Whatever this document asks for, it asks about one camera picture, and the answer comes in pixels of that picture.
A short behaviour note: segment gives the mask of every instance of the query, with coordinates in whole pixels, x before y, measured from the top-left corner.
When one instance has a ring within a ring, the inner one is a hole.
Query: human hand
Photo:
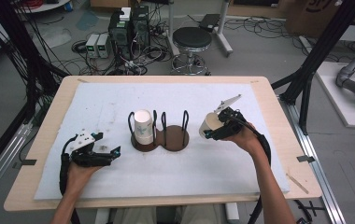
[[[249,124],[253,129],[256,129],[252,123]],[[262,148],[256,134],[253,133],[248,127],[244,126],[242,130],[232,136],[222,139],[224,141],[232,141],[236,143],[239,147],[246,150],[250,156],[258,151],[258,148]]]
[[[93,173],[102,167],[103,166],[82,167],[72,161],[68,171],[66,193],[80,194],[87,185]]]

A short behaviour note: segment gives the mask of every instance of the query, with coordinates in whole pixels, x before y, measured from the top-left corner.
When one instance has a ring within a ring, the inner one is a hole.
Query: black stool seat
[[[199,27],[179,28],[173,33],[172,38],[179,46],[190,49],[201,49],[212,42],[209,32]]]

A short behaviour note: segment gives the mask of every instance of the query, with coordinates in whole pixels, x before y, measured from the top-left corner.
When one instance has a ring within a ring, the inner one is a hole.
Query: gray floor
[[[51,13],[36,14],[36,20],[44,23],[57,21],[64,17],[61,21],[50,25],[42,25],[47,28],[61,26],[72,35],[72,39],[68,43],[52,49],[61,61],[78,57],[71,51],[71,45],[74,42],[86,39],[92,32],[101,33],[107,30],[108,20],[96,19],[93,14],[88,13],[84,8],[70,13],[62,9],[55,9]],[[110,14],[97,13],[96,15],[109,16]],[[200,16],[194,18],[198,21],[202,19]],[[194,22],[187,21],[189,19],[188,17],[175,19],[176,27],[181,24],[194,26]],[[293,73],[305,60],[302,50],[293,45],[298,46],[298,42],[292,38],[264,38],[248,32],[243,27],[230,29],[237,26],[237,24],[229,24],[224,32],[234,50],[230,57],[225,57],[215,39],[210,49],[200,53],[206,59],[212,76],[264,76],[272,83]],[[267,32],[262,32],[261,35],[276,36]],[[328,58],[329,61],[335,59],[334,55],[338,57],[355,55],[355,52],[346,48],[344,44],[339,43],[334,48],[333,55]],[[108,60],[100,60],[97,64],[102,66],[102,64],[108,62]],[[65,63],[64,65],[72,74],[78,74],[80,69],[84,68],[83,62]],[[146,75],[169,75],[170,66],[170,62],[150,64]],[[284,89],[280,88],[276,90],[276,93],[282,93]],[[7,56],[0,52],[0,136],[24,103],[24,85]],[[307,130],[346,222],[355,223],[355,129],[344,126],[316,78],[313,80]],[[29,146],[23,150],[23,157]],[[19,172],[19,169],[13,168],[13,164],[17,161],[16,158],[0,179],[0,223],[48,222],[53,211],[27,213],[4,211],[4,200]],[[316,207],[323,207],[320,199],[314,199],[311,202]],[[309,206],[309,201],[303,201],[303,203],[305,206]],[[290,202],[290,205],[297,219],[304,216],[294,202]],[[242,223],[249,220],[249,214],[253,206],[254,203],[239,204]],[[82,218],[82,223],[94,221],[95,210],[80,209],[78,212]],[[316,215],[311,212],[311,215],[314,218],[314,223],[330,223],[324,211],[316,211]],[[258,222],[263,223],[263,219],[259,218]]]

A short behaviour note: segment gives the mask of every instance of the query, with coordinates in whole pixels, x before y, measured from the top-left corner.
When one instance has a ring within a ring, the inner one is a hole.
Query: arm
[[[291,209],[277,184],[267,156],[256,135],[250,129],[244,127],[240,133],[224,140],[236,143],[246,150],[253,159],[262,195],[264,223],[295,223]]]
[[[100,168],[102,167],[80,167],[74,162],[71,162],[69,166],[69,177],[67,178],[66,192],[58,204],[51,224],[67,224],[70,222],[75,204],[81,195],[82,190],[87,185],[92,174]]]

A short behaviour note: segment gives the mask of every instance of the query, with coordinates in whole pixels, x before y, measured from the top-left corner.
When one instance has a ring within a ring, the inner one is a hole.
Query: paper cup
[[[223,123],[219,121],[217,113],[209,113],[206,115],[204,122],[202,123],[199,133],[201,137],[205,138],[204,131],[205,130],[217,130],[218,128],[222,127]]]
[[[147,110],[138,110],[134,115],[135,138],[142,145],[148,145],[153,141],[152,118]]]

